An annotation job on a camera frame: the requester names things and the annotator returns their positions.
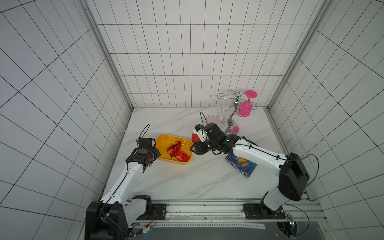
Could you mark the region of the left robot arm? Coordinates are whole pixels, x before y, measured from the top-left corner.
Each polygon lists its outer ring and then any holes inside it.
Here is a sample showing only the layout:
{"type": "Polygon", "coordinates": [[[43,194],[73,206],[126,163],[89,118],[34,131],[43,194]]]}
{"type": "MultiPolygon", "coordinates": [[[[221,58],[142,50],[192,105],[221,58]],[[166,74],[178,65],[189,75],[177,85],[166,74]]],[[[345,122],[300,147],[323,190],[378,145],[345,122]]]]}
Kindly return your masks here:
{"type": "Polygon", "coordinates": [[[164,219],[166,205],[153,205],[147,195],[129,199],[135,183],[156,159],[161,156],[152,138],[138,138],[137,148],[126,159],[126,166],[112,188],[98,201],[92,202],[86,211],[86,240],[127,240],[145,232],[134,233],[136,220],[164,219]]]}

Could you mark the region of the yellow plastic storage box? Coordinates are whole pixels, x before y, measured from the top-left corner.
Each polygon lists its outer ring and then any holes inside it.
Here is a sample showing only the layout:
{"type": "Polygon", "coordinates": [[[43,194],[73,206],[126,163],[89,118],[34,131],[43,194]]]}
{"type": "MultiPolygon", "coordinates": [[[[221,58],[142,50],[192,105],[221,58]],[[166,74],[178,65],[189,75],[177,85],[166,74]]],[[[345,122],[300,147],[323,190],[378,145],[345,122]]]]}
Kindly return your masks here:
{"type": "Polygon", "coordinates": [[[156,139],[156,148],[160,151],[160,160],[172,163],[187,164],[191,161],[193,153],[190,150],[193,142],[188,139],[170,135],[160,135],[156,139]]]}

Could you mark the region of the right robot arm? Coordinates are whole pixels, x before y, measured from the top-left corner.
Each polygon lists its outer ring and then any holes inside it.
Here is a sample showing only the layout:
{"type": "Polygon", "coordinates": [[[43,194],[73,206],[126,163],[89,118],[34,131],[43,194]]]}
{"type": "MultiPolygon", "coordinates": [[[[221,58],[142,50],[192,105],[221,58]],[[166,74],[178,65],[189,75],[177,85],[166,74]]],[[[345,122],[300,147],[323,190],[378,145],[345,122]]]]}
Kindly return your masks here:
{"type": "Polygon", "coordinates": [[[224,133],[215,123],[196,125],[194,133],[200,139],[190,148],[196,155],[208,152],[215,155],[229,154],[249,160],[279,178],[278,183],[266,192],[260,203],[243,206],[248,219],[285,219],[282,206],[288,201],[301,200],[310,175],[297,154],[281,155],[267,151],[237,135],[224,133]]]}

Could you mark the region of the red tea bag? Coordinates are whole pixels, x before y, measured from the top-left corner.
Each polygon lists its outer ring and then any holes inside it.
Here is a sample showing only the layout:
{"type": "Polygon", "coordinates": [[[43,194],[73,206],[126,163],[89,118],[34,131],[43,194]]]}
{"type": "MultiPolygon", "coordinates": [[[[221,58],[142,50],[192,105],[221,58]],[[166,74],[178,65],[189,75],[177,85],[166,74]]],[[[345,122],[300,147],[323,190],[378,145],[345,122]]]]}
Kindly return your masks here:
{"type": "Polygon", "coordinates": [[[177,150],[177,149],[173,149],[173,151],[170,153],[170,156],[172,158],[177,159],[178,161],[180,161],[182,163],[186,163],[191,159],[191,157],[189,155],[187,155],[185,152],[183,152],[182,150],[177,150]]]}
{"type": "Polygon", "coordinates": [[[197,143],[200,141],[200,138],[197,134],[192,134],[192,141],[193,143],[197,143]]]}
{"type": "Polygon", "coordinates": [[[182,147],[182,144],[180,141],[174,142],[170,147],[167,148],[167,152],[169,151],[178,151],[182,147]]]}

